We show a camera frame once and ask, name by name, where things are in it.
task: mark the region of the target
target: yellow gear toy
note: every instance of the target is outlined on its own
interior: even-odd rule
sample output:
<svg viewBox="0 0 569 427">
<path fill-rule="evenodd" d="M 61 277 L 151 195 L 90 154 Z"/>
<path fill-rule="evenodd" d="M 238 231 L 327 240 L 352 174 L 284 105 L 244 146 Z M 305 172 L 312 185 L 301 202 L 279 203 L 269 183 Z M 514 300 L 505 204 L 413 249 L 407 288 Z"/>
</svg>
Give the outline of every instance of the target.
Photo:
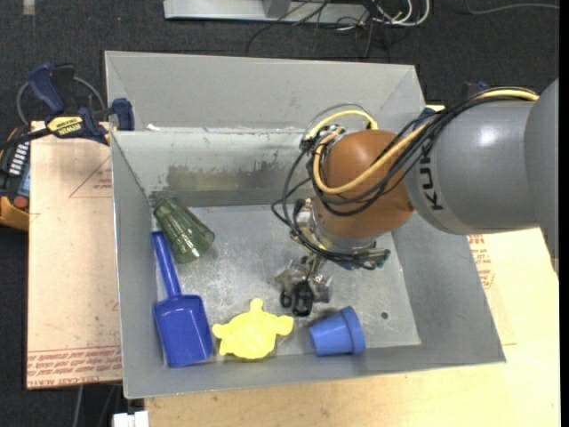
<svg viewBox="0 0 569 427">
<path fill-rule="evenodd" d="M 221 339 L 220 354 L 234 354 L 244 359 L 260 359 L 275 348 L 276 335 L 293 331 L 294 319 L 278 317 L 263 311 L 263 301 L 251 301 L 249 311 L 241 313 L 227 324 L 215 324 L 213 334 Z"/>
</svg>

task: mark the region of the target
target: clear green bottle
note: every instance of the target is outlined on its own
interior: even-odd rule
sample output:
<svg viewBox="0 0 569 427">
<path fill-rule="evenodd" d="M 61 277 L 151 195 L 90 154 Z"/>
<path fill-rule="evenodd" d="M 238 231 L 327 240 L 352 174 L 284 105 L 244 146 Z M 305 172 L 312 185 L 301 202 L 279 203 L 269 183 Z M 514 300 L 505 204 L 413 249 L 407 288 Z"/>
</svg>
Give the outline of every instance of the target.
<svg viewBox="0 0 569 427">
<path fill-rule="evenodd" d="M 176 262 L 192 262 L 212 246 L 213 232 L 175 197 L 160 201 L 154 215 L 170 241 Z"/>
</svg>

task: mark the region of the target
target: blue cup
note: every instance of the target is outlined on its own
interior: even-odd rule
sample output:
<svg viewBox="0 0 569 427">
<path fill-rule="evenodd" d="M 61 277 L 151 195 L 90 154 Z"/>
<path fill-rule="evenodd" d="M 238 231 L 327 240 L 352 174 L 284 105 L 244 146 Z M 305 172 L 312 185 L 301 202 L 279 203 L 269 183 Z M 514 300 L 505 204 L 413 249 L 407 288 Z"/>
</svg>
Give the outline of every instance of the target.
<svg viewBox="0 0 569 427">
<path fill-rule="evenodd" d="M 359 354 L 365 350 L 364 331 L 351 307 L 316 323 L 309 328 L 309 332 L 317 356 Z"/>
</svg>

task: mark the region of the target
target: blue toy scoop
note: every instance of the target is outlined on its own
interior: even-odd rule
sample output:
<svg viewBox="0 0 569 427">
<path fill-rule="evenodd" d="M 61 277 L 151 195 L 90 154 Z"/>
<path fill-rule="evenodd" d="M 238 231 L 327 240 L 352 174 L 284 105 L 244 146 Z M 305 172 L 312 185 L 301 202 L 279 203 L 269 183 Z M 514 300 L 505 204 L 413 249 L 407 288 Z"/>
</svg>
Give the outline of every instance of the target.
<svg viewBox="0 0 569 427">
<path fill-rule="evenodd" d="M 184 367 L 212 354 L 212 333 L 202 299 L 182 294 L 164 233 L 152 233 L 168 298 L 153 306 L 156 327 L 170 367 Z"/>
</svg>

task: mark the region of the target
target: white cable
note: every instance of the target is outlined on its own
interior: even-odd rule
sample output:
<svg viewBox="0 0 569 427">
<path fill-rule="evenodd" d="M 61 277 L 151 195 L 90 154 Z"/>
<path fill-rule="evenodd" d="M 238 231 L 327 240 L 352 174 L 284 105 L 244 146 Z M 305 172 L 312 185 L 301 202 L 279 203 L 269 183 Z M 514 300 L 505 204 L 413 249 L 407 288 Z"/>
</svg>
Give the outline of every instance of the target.
<svg viewBox="0 0 569 427">
<path fill-rule="evenodd" d="M 407 15 L 403 19 L 396 20 L 395 22 L 393 22 L 396 25 L 401 25 L 404 22 L 408 21 L 411 15 L 413 14 L 413 3 L 411 2 L 411 0 L 405 0 L 405 1 L 407 2 L 407 8 L 409 10 L 407 11 Z"/>
<path fill-rule="evenodd" d="M 410 5 L 411 11 L 412 11 L 413 7 L 411 5 L 411 0 L 407 0 L 407 4 Z M 416 27 L 416 26 L 422 24 L 428 18 L 429 13 L 430 13 L 430 1 L 429 0 L 425 0 L 425 11 L 422 14 L 422 16 L 418 20 L 416 20 L 415 22 L 407 22 L 407 20 L 409 19 L 407 16 L 405 16 L 401 20 L 397 20 L 396 18 L 392 18 L 391 16 L 387 15 L 378 4 L 376 6 L 377 6 L 377 10 L 380 12 L 381 16 L 383 16 L 383 18 L 385 18 L 385 20 L 387 20 L 389 24 L 398 25 L 401 27 Z M 380 18 L 373 18 L 374 22 L 385 23 L 386 22 L 385 20 L 380 19 Z"/>
</svg>

